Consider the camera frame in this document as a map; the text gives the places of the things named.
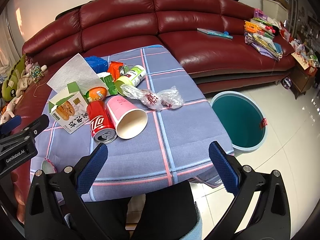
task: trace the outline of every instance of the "green plush toy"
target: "green plush toy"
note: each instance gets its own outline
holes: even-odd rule
[[[16,96],[17,86],[18,86],[18,77],[16,73],[16,69],[21,74],[25,66],[25,57],[26,54],[22,56],[21,59],[12,67],[9,76],[4,80],[2,84],[2,98],[9,102]]]

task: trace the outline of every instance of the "person's leg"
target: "person's leg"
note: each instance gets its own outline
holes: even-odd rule
[[[130,197],[97,201],[85,202],[89,212],[94,220],[113,240],[129,240],[129,232],[125,230],[127,221],[128,203]],[[76,229],[76,224],[70,217],[70,226],[73,230]]]
[[[146,194],[140,221],[131,240],[177,240],[197,223],[189,182]]]

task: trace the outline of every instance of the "can lid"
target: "can lid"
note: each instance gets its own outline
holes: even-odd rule
[[[96,142],[102,142],[104,144],[107,144],[114,141],[116,137],[117,137],[117,133],[115,129],[106,128],[97,132],[93,139]]]
[[[122,91],[122,89],[120,88],[120,86],[123,85],[123,84],[132,85],[132,82],[129,80],[129,78],[124,77],[124,76],[119,77],[119,78],[116,80],[116,82],[115,82],[116,89],[118,90],[118,92],[119,92],[121,95],[124,96],[123,91]]]

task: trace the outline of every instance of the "screw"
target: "screw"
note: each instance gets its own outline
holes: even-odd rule
[[[67,166],[64,168],[65,173],[70,173],[72,170],[73,170],[73,168],[71,166]]]
[[[275,175],[276,177],[279,177],[280,176],[280,171],[277,171],[277,170],[273,171],[273,175]]]
[[[245,172],[250,172],[250,171],[252,171],[251,167],[248,166],[248,165],[243,166],[243,170],[244,170]]]
[[[41,174],[42,174],[42,170],[37,170],[36,173],[35,173],[35,175],[36,175],[37,177],[39,177]]]

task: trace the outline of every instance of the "wooden cabinet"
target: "wooden cabinet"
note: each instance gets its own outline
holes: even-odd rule
[[[295,66],[289,77],[296,90],[293,91],[296,99],[299,95],[306,94],[306,91],[312,87],[315,80],[315,77],[311,77],[306,74],[301,66]]]

